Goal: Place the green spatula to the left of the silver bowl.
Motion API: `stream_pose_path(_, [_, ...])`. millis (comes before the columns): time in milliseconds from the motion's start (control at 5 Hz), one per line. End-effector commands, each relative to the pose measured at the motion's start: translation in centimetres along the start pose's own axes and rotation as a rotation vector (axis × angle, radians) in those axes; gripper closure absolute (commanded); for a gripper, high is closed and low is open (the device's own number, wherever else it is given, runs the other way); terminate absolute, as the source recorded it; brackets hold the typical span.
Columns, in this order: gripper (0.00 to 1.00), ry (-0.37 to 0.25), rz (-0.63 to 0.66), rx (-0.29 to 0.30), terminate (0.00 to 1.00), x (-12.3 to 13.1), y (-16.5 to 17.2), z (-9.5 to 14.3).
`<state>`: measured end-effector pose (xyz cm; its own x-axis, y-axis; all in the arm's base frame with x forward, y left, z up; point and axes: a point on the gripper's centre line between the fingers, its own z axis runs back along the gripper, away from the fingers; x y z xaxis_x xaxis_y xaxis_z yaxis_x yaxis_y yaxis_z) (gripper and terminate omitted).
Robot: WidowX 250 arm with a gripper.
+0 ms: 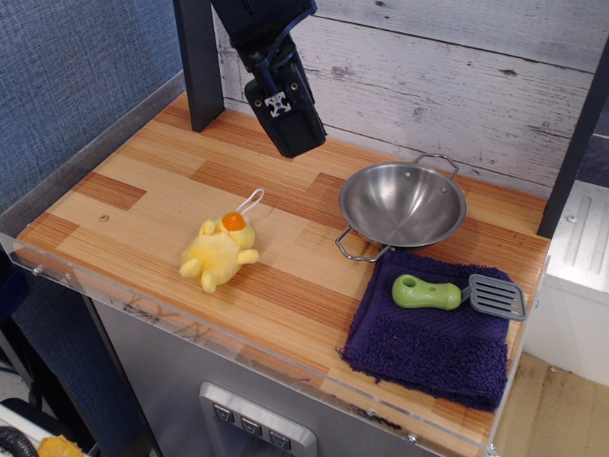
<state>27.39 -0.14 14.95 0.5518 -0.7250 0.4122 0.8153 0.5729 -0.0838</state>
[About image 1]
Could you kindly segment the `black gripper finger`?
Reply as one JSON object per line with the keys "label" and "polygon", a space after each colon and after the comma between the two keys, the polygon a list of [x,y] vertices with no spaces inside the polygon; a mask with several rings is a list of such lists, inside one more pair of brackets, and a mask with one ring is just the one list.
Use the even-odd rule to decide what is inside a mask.
{"label": "black gripper finger", "polygon": [[315,109],[314,98],[304,86],[275,94],[273,115],[277,147],[282,156],[296,157],[325,142],[324,125]]}
{"label": "black gripper finger", "polygon": [[281,138],[277,123],[271,116],[270,107],[265,103],[267,95],[255,80],[245,85],[246,100],[251,106],[265,133],[281,155],[285,155],[285,141]]}

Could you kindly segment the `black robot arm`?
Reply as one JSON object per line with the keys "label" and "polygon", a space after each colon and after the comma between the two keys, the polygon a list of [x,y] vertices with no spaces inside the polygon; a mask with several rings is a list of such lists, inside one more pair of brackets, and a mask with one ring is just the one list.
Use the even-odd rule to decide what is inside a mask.
{"label": "black robot arm", "polygon": [[321,146],[324,125],[297,47],[294,27],[317,11],[314,1],[247,0],[212,3],[231,46],[253,79],[246,100],[283,157]]}

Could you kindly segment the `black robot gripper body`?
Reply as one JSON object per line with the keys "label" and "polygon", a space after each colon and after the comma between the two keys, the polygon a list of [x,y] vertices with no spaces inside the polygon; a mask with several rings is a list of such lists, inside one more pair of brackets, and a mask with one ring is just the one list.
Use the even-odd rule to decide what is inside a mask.
{"label": "black robot gripper body", "polygon": [[266,103],[287,88],[305,86],[301,58],[290,33],[305,19],[303,9],[231,9],[229,39]]}

